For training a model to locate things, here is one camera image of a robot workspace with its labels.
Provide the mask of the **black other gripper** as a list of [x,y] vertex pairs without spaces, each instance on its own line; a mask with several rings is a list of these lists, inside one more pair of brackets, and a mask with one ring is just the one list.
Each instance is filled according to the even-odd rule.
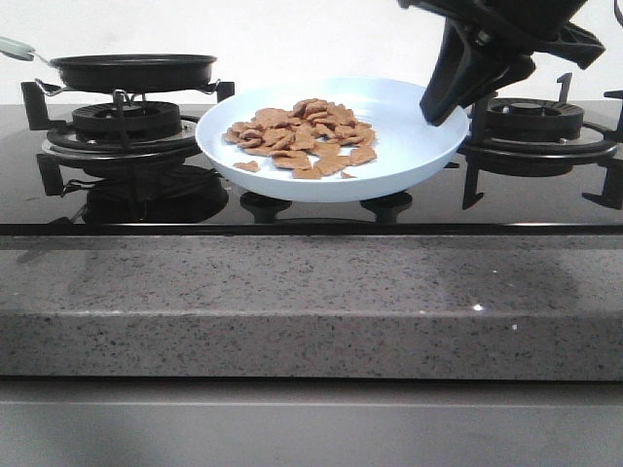
[[584,6],[582,1],[400,1],[398,5],[456,20],[445,23],[440,53],[420,101],[425,120],[433,126],[443,124],[455,108],[527,79],[535,70],[534,62],[512,50],[552,54],[580,68],[589,67],[605,51],[595,34],[571,22]]

